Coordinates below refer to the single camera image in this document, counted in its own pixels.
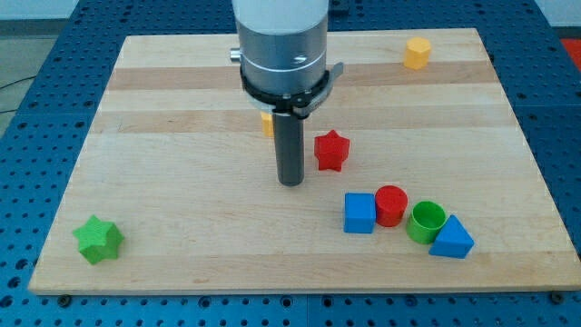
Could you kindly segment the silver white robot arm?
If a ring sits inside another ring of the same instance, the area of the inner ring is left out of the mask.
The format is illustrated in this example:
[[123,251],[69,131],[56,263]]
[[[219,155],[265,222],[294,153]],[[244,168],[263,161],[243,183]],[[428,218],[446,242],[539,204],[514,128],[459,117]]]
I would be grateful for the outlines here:
[[243,88],[265,104],[313,105],[330,87],[328,0],[232,0]]

